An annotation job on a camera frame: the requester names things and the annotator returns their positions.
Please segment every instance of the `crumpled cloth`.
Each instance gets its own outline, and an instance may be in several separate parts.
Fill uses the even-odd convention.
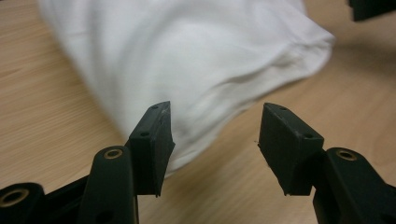
[[[39,0],[39,7],[125,137],[147,108],[171,101],[168,174],[259,97],[315,74],[332,52],[333,36],[306,16],[302,0]]]

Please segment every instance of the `cloth fold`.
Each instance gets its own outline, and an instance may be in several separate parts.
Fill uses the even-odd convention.
[[[99,104],[127,137],[146,109],[172,104],[168,174],[265,93],[315,74],[333,36],[301,0],[39,0]]]

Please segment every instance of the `small hole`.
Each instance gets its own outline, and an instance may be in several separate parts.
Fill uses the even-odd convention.
[[[347,161],[355,161],[358,159],[353,153],[342,150],[342,149],[337,150],[336,154],[337,154],[337,156],[339,156],[342,159],[347,160]]]
[[[107,223],[114,217],[113,211],[103,211],[96,216],[96,223]]]
[[[120,153],[118,151],[111,151],[109,153],[107,153],[107,156],[109,157],[115,157],[118,156]]]
[[[304,134],[304,137],[305,137],[305,138],[313,138],[314,135],[312,135],[312,134],[310,134],[310,133],[306,133],[306,134]]]
[[[11,194],[8,194],[7,197],[3,200],[5,203],[11,203],[14,202],[15,200],[18,200],[22,196],[21,192],[13,192]]]

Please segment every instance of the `wooden table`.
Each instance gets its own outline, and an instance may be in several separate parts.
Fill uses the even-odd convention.
[[[306,0],[337,38],[315,76],[265,95],[196,160],[139,196],[141,223],[316,223],[312,197],[285,197],[256,141],[262,104],[290,108],[325,148],[365,156],[396,185],[396,14],[350,20],[344,1]],[[86,175],[98,150],[123,139],[82,84],[36,2],[0,1],[0,189],[38,182],[46,192]]]

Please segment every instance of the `wood grain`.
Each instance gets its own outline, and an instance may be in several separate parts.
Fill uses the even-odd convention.
[[[325,148],[359,151],[396,185],[396,15],[350,20],[344,1],[306,0],[337,38],[315,76],[258,99],[196,160],[139,196],[141,223],[317,223],[312,197],[285,197],[259,149],[262,104],[284,105],[321,133]],[[81,176],[98,150],[123,139],[38,15],[36,2],[0,1],[0,189],[46,192]]]

